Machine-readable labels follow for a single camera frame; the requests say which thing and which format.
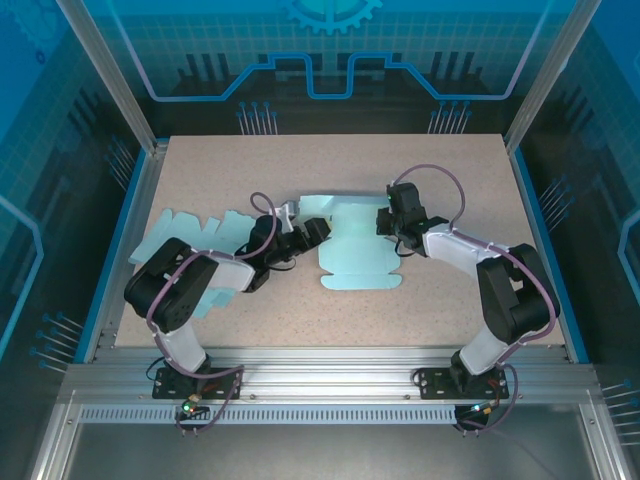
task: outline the gray floor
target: gray floor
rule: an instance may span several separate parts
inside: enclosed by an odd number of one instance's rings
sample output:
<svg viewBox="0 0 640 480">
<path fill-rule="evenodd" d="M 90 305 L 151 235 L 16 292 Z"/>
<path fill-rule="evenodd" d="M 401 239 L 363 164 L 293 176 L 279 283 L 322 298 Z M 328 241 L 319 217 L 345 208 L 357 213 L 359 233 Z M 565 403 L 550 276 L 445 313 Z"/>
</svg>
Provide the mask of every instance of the gray floor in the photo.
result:
<svg viewBox="0 0 640 480">
<path fill-rule="evenodd" d="M 562 480 L 594 478 L 573 410 L 516 408 L 501 431 Z M 552 478 L 511 440 L 462 438 L 450 426 L 220 426 L 199 438 L 172 427 L 85 425 L 67 480 Z"/>
</svg>

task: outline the perforated metal strip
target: perforated metal strip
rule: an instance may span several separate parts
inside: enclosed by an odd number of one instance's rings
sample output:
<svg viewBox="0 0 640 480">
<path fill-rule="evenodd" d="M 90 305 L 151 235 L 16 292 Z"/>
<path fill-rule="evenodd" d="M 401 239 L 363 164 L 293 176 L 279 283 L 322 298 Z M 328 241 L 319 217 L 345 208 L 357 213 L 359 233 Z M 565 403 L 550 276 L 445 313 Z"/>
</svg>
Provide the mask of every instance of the perforated metal strip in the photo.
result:
<svg viewBox="0 0 640 480">
<path fill-rule="evenodd" d="M 211 406 L 216 412 L 218 406 Z M 175 405 L 86 405 L 81 423 L 172 424 Z M 202 423 L 212 412 L 184 422 Z M 452 405 L 230 405 L 224 425 L 415 425 L 455 423 Z"/>
</svg>

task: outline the glass panel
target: glass panel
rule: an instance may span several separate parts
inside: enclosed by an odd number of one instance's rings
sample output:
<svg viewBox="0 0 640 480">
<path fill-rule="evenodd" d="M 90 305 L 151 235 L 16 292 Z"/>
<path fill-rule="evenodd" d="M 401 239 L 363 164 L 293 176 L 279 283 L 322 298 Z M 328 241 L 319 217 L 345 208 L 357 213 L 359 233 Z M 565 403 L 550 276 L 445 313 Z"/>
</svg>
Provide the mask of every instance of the glass panel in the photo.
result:
<svg viewBox="0 0 640 480">
<path fill-rule="evenodd" d="M 635 389 L 640 382 L 639 16 L 640 4 L 602 2 L 521 146 L 588 354 L 604 386 L 630 378 Z M 618 400 L 624 404 L 625 397 Z M 637 415 L 623 418 L 630 424 L 621 431 L 637 430 Z"/>
<path fill-rule="evenodd" d="M 87 5 L 165 136 L 504 132 L 573 3 Z"/>
<path fill-rule="evenodd" d="M 55 2 L 0 1 L 0 65 L 0 472 L 13 480 L 30 475 L 139 148 Z"/>
</svg>

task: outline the cable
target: cable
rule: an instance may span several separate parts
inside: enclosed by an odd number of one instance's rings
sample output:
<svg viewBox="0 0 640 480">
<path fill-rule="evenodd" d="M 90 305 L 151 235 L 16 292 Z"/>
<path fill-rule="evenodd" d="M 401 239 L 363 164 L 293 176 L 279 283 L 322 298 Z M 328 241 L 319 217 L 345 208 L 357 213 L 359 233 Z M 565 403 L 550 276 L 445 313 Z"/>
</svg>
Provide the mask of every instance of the cable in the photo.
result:
<svg viewBox="0 0 640 480">
<path fill-rule="evenodd" d="M 264 214 L 267 214 L 268 212 L 265 212 L 264 210 L 258 208 L 254 200 L 255 197 L 260 197 L 264 199 L 267 202 L 267 205 L 269 205 L 269 211 L 271 212 L 271 218 L 273 220 L 271 222 L 271 232 L 269 232 L 269 235 L 267 236 L 264 243 L 260 246 L 260 248 L 252 252 L 245 253 L 244 255 L 238 255 L 235 257 L 236 260 L 247 260 L 248 258 L 253 258 L 256 255 L 259 255 L 260 253 L 262 253 L 269 246 L 269 244 L 271 243 L 271 240 L 273 240 L 273 237 L 276 234 L 276 229 L 278 228 L 278 219 L 276 217 L 276 207 L 273 205 L 273 202 L 271 201 L 271 199 L 262 192 L 253 192 L 249 197 L 249 202 L 251 202 L 251 205 L 253 205 L 253 208 L 255 208 L 258 212 L 264 213 Z"/>
<path fill-rule="evenodd" d="M 213 418 L 209 421 L 209 423 L 207 423 L 206 425 L 202 425 L 201 427 L 185 428 L 180 423 L 181 412 L 178 411 L 176 413 L 176 422 L 175 422 L 176 428 L 178 428 L 179 430 L 182 430 L 183 435 L 185 433 L 193 433 L 194 435 L 197 435 L 198 433 L 202 433 L 209 430 L 218 422 L 218 420 L 220 420 L 227 406 L 229 405 L 229 402 L 231 401 L 231 397 L 233 397 L 233 394 L 236 391 L 236 388 L 240 386 L 241 382 L 242 382 L 242 374 L 238 375 L 236 379 L 233 381 L 233 385 L 231 385 L 231 388 L 229 389 L 229 393 L 227 394 L 227 397 L 224 399 L 224 402 L 222 403 L 222 405 L 220 406 L 216 414 L 213 416 Z"/>
<path fill-rule="evenodd" d="M 155 382 L 155 378 L 151 378 L 151 377 L 149 376 L 149 372 L 151 371 L 151 369 L 152 369 L 153 367 L 155 367 L 155 366 L 156 366 L 158 363 L 160 363 L 162 360 L 164 360 L 164 357 L 158 357 L 158 358 L 156 358 L 156 359 L 151 363 L 151 365 L 149 365 L 149 367 L 147 368 L 147 371 L 146 371 L 146 372 L 144 372 L 144 374 L 146 375 L 146 377 L 147 377 L 149 380 L 151 380 L 152 382 Z"/>
<path fill-rule="evenodd" d="M 396 242 L 396 248 L 394 248 L 394 252 L 396 252 L 396 255 L 398 255 L 400 258 L 407 258 L 407 257 L 411 257 L 412 255 L 415 255 L 416 252 L 400 253 L 398 251 L 398 249 L 400 248 L 400 243 L 401 243 L 401 240 L 398 239 L 398 241 Z"/>
<path fill-rule="evenodd" d="M 244 254 L 244 255 L 239 255 L 237 257 L 232 257 L 232 258 L 236 258 L 238 260 L 244 260 L 244 259 L 251 258 L 251 257 L 254 257 L 254 256 L 260 254 L 262 251 L 264 251 L 269 246 L 269 243 L 273 239 L 273 237 L 275 235 L 275 232 L 276 232 L 277 219 L 275 217 L 275 207 L 273 205 L 273 202 L 264 193 L 262 193 L 262 192 L 254 192 L 254 193 L 251 194 L 251 197 L 250 197 L 252 205 L 255 205 L 255 201 L 254 201 L 255 197 L 261 197 L 264 200 L 266 200 L 267 204 L 269 205 L 269 209 L 274 213 L 272 215 L 273 224 L 272 224 L 272 227 L 271 227 L 271 232 L 270 232 L 269 236 L 266 238 L 266 240 L 264 241 L 264 243 L 258 249 L 254 250 L 253 252 Z M 162 288 L 158 292 L 158 295 L 156 295 L 156 298 L 153 300 L 153 302 L 151 302 L 151 306 L 149 307 L 149 310 L 147 311 L 147 318 L 146 318 L 147 326 L 149 327 L 149 330 L 151 330 L 151 333 L 153 335 L 155 343 L 156 343 L 158 349 L 162 352 L 162 355 L 165 357 L 166 362 L 171 367 L 173 367 L 177 372 L 181 373 L 182 375 L 185 375 L 187 377 L 201 379 L 201 380 L 220 378 L 220 377 L 224 377 L 226 375 L 230 375 L 232 373 L 240 372 L 240 371 L 242 371 L 244 369 L 244 366 L 240 365 L 238 367 L 230 368 L 230 369 L 224 370 L 222 372 L 211 373 L 211 374 L 200 374 L 200 373 L 190 372 L 189 370 L 183 368 L 176 361 L 174 361 L 171 358 L 171 354 L 169 353 L 169 351 L 162 344 L 162 341 L 160 340 L 160 336 L 158 335 L 158 333 L 160 332 L 160 329 L 159 329 L 158 325 L 156 325 L 156 323 L 153 321 L 153 314 L 155 313 L 156 309 L 158 308 L 158 305 L 160 304 L 160 302 L 162 301 L 164 296 L 167 294 L 169 289 L 173 286 L 175 281 L 180 277 L 180 275 L 182 275 L 182 273 L 187 269 L 187 267 L 189 265 L 191 265 L 199 257 L 202 257 L 202 256 L 215 256 L 218 253 L 219 252 L 213 252 L 211 250 L 201 250 L 199 252 L 194 253 L 193 255 L 188 257 L 184 262 L 182 262 L 182 264 L 176 269 L 176 271 L 173 273 L 173 275 L 171 275 L 169 277 L 169 279 L 167 280 L 167 282 L 162 286 Z"/>
<path fill-rule="evenodd" d="M 460 210 L 458 210 L 458 213 L 455 214 L 455 216 L 453 217 L 453 220 L 449 222 L 449 228 L 453 230 L 453 225 L 460 219 L 460 217 L 464 213 L 464 209 L 467 207 L 467 197 L 464 194 L 464 189 L 462 188 L 462 184 L 460 183 L 460 180 L 458 180 L 458 177 L 456 177 L 450 170 L 447 170 L 446 168 L 441 167 L 440 165 L 436 165 L 434 163 L 420 163 L 402 172 L 400 176 L 391 183 L 391 185 L 395 185 L 404 177 L 409 175 L 411 172 L 418 170 L 420 168 L 430 168 L 433 170 L 438 170 L 439 172 L 444 173 L 451 180 L 453 180 L 453 183 L 455 183 L 456 187 L 458 187 L 458 192 L 460 193 Z"/>
<path fill-rule="evenodd" d="M 476 238 L 473 238 L 473 237 L 470 237 L 468 235 L 465 235 L 464 233 L 461 233 L 458 230 L 454 230 L 452 233 L 456 237 L 458 237 L 458 238 L 460 238 L 462 240 L 465 240 L 465 241 L 467 241 L 469 243 L 473 243 L 473 244 L 475 244 L 475 245 L 477 245 L 479 247 L 491 250 L 492 252 L 495 252 L 495 253 L 497 253 L 499 255 L 502 255 L 507 260 L 509 260 L 511 263 L 513 263 L 517 268 L 520 269 L 520 271 L 522 273 L 524 273 L 526 275 L 526 277 L 531 281 L 531 283 L 533 283 L 533 285 L 536 287 L 536 289 L 538 290 L 538 292 L 542 296 L 542 299 L 544 300 L 544 303 L 547 305 L 547 309 L 549 310 L 549 323 L 547 324 L 547 327 L 544 330 L 542 330 L 541 332 L 529 333 L 529 334 L 525 334 L 522 337 L 520 337 L 514 344 L 512 344 L 507 349 L 507 351 L 505 353 L 502 354 L 502 356 L 498 359 L 497 363 L 503 363 L 516 350 L 518 350 L 518 348 L 523 346 L 523 344 L 525 342 L 530 342 L 531 340 L 537 340 L 538 338 L 546 337 L 547 335 L 549 335 L 551 333 L 551 331 L 555 328 L 556 323 L 557 323 L 557 317 L 555 315 L 555 308 L 553 306 L 553 300 L 551 300 L 551 295 L 549 295 L 549 292 L 547 292 L 546 288 L 544 288 L 544 286 L 542 285 L 540 280 L 538 280 L 538 278 L 533 274 L 533 272 L 531 270 L 529 270 L 520 260 L 518 260 L 516 257 L 511 255 L 509 252 L 507 252 L 506 250 L 503 250 L 500 247 L 496 247 L 492 243 L 483 242 L 482 240 L 478 240 Z"/>
<path fill-rule="evenodd" d="M 533 274 L 533 272 L 529 270 L 520 260 L 518 260 L 516 257 L 511 255 L 509 252 L 501 249 L 500 247 L 496 247 L 493 243 L 483 242 L 482 240 L 478 240 L 477 238 L 473 238 L 468 235 L 465 235 L 464 233 L 461 233 L 460 231 L 454 228 L 455 222 L 457 222 L 460 219 L 460 217 L 464 213 L 464 210 L 467 204 L 466 204 L 466 196 L 464 194 L 464 188 L 462 187 L 462 183 L 460 183 L 460 180 L 458 180 L 458 178 L 451 171 L 447 170 L 444 167 L 441 167 L 440 165 L 435 165 L 432 163 L 422 163 L 422 164 L 415 165 L 405 170 L 404 172 L 402 172 L 402 174 L 400 174 L 400 176 L 392 183 L 392 185 L 395 185 L 396 183 L 404 179 L 407 175 L 409 175 L 411 172 L 418 170 L 420 168 L 431 168 L 446 174 L 451 180 L 453 180 L 453 183 L 455 183 L 456 187 L 458 188 L 458 192 L 460 193 L 460 210 L 458 210 L 458 213 L 456 213 L 456 215 L 453 217 L 453 220 L 449 222 L 449 231 L 456 237 L 462 240 L 465 240 L 469 243 L 472 243 L 478 247 L 491 250 L 499 255 L 502 255 L 511 263 L 513 263 L 517 268 L 519 268 L 522 271 L 522 273 L 531 281 L 531 283 L 533 283 L 533 285 L 536 287 L 536 289 L 542 296 L 545 304 L 547 305 L 547 309 L 549 310 L 549 323 L 547 324 L 547 327 L 541 332 L 528 333 L 520 337 L 514 344 L 512 344 L 505 351 L 505 353 L 502 354 L 502 356 L 496 362 L 498 364 L 504 363 L 504 361 L 507 360 L 516 350 L 518 350 L 518 348 L 523 346 L 524 343 L 531 340 L 537 340 L 539 338 L 546 337 L 555 328 L 557 323 L 557 317 L 555 315 L 555 308 L 553 306 L 553 300 L 551 300 L 551 295 L 549 295 L 549 292 L 547 292 L 546 288 L 544 288 L 540 280 L 538 280 L 538 278 Z"/>
<path fill-rule="evenodd" d="M 486 427 L 483 426 L 482 430 L 480 430 L 482 432 L 490 432 L 492 430 L 495 430 L 496 427 L 498 427 L 502 422 L 504 422 L 507 419 L 509 414 L 513 411 L 513 407 L 516 406 L 516 400 L 518 399 L 518 391 L 520 387 L 520 383 L 518 380 L 518 373 L 516 372 L 516 369 L 513 368 L 513 365 L 509 363 L 505 363 L 504 365 L 502 365 L 502 367 L 508 368 L 509 370 L 511 370 L 511 374 L 513 375 L 513 392 L 511 394 L 511 401 L 509 402 L 507 409 L 500 416 L 500 418 L 498 418 L 498 420 L 496 420 L 489 426 L 486 426 Z"/>
<path fill-rule="evenodd" d="M 482 431 L 482 424 L 481 423 L 477 423 L 477 422 L 473 422 L 471 420 L 465 420 L 464 423 L 467 423 L 469 425 L 471 425 L 472 427 L 476 427 L 478 428 L 478 432 Z M 464 431 L 462 430 L 458 425 L 456 425 L 456 427 L 458 427 L 458 430 L 460 431 Z M 513 435 L 509 435 L 507 433 L 504 433 L 500 430 L 493 430 L 491 431 L 491 433 L 493 433 L 494 435 L 498 435 L 499 437 L 502 437 L 506 440 L 509 440 L 512 443 L 515 443 L 518 447 L 520 447 L 522 449 L 522 451 L 524 451 L 527 455 L 529 455 L 529 457 L 531 457 L 531 459 L 536 462 L 538 464 L 538 466 L 540 468 L 542 468 L 545 472 L 547 472 L 549 474 L 549 476 L 551 478 L 554 478 L 555 480 L 560 480 L 560 477 L 558 477 L 553 470 L 551 470 L 547 465 L 545 465 L 545 463 L 540 459 L 540 457 L 538 457 L 535 453 L 533 453 L 529 447 L 527 447 L 524 443 L 522 443 L 518 438 L 514 437 Z"/>
</svg>

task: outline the blue trim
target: blue trim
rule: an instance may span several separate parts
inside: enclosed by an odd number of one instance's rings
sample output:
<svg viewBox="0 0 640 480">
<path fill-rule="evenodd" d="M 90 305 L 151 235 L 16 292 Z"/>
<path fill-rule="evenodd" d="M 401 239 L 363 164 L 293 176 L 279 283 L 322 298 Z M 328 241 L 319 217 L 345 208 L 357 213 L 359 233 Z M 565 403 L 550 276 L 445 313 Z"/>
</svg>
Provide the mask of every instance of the blue trim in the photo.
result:
<svg viewBox="0 0 640 480">
<path fill-rule="evenodd" d="M 558 299 L 560 300 L 560 305 L 562 305 L 562 311 L 564 312 L 564 318 L 571 337 L 569 340 L 573 344 L 573 348 L 576 352 L 576 360 L 579 363 L 589 363 L 589 356 L 587 355 L 587 350 L 584 346 L 582 335 L 580 334 L 580 328 L 578 327 L 578 322 L 576 320 L 573 307 L 571 306 L 571 301 L 569 300 L 569 293 L 567 292 L 567 287 L 562 278 L 558 259 L 556 258 L 555 251 L 551 244 L 551 237 L 549 237 L 549 232 L 545 226 L 542 211 L 540 210 L 540 204 L 538 203 L 538 197 L 536 197 L 535 190 L 533 189 L 529 170 L 527 170 L 527 165 L 524 161 L 524 157 L 522 156 L 522 152 L 520 151 L 520 147 L 516 149 L 515 159 L 518 164 L 518 169 L 520 170 L 520 175 L 522 176 L 522 183 L 525 190 L 524 193 L 526 193 L 529 198 L 531 212 L 533 213 L 533 220 L 537 226 L 540 241 L 544 247 L 547 261 L 549 262 L 551 276 L 553 277 L 553 281 L 556 286 Z"/>
<path fill-rule="evenodd" d="M 73 359 L 74 363 L 84 363 L 84 357 L 87 354 L 87 350 L 89 349 L 93 330 L 96 328 L 96 322 L 98 321 L 98 312 L 100 311 L 104 292 L 107 288 L 107 281 L 109 280 L 109 277 L 111 276 L 111 272 L 113 270 L 113 262 L 115 261 L 118 245 L 120 244 L 120 239 L 122 238 L 124 225 L 127 222 L 127 217 L 129 216 L 129 211 L 131 210 L 131 204 L 133 203 L 133 197 L 138 187 L 138 182 L 140 181 L 140 173 L 142 172 L 142 167 L 145 163 L 145 159 L 146 153 L 143 149 L 140 149 L 138 161 L 136 162 L 133 174 L 131 175 L 129 188 L 127 190 L 127 194 L 124 197 L 120 215 L 118 216 L 118 223 L 116 223 L 116 229 L 113 232 L 113 237 L 111 237 L 111 244 L 109 245 L 109 251 L 107 252 L 107 258 L 104 261 L 102 272 L 100 273 L 100 279 L 98 280 L 96 293 L 93 296 L 93 301 L 91 302 L 91 307 L 89 308 L 89 314 L 87 315 L 87 321 L 85 322 L 84 329 L 82 330 L 80 343 L 78 344 L 78 349 L 76 350 L 76 354 Z"/>
<path fill-rule="evenodd" d="M 7 345 L 9 345 L 9 340 L 13 335 L 13 331 L 16 328 L 16 324 L 18 323 L 18 319 L 20 318 L 20 314 L 22 313 L 22 309 L 24 308 L 24 304 L 29 297 L 29 292 L 31 292 L 31 287 L 33 287 L 33 282 L 36 279 L 36 275 L 38 274 L 38 270 L 40 270 L 40 265 L 42 265 L 42 260 L 44 260 L 44 248 L 42 246 L 42 236 L 40 235 L 40 229 L 38 228 L 38 224 L 33 221 L 31 217 L 22 212 L 18 207 L 16 207 L 13 203 L 11 203 L 7 198 L 0 195 L 0 207 L 5 208 L 10 214 L 12 214 L 16 219 L 31 230 L 31 235 L 33 236 L 33 243 L 36 247 L 36 258 L 31 264 L 31 269 L 29 270 L 29 275 L 27 279 L 24 281 L 24 285 L 22 286 L 22 290 L 20 291 L 20 295 L 18 296 L 18 300 L 16 301 L 15 306 L 13 307 L 13 311 L 11 312 L 11 316 L 9 317 L 9 321 L 7 322 L 7 326 L 2 333 L 2 337 L 0 338 L 0 361 L 4 356 L 4 352 L 7 349 Z"/>
</svg>

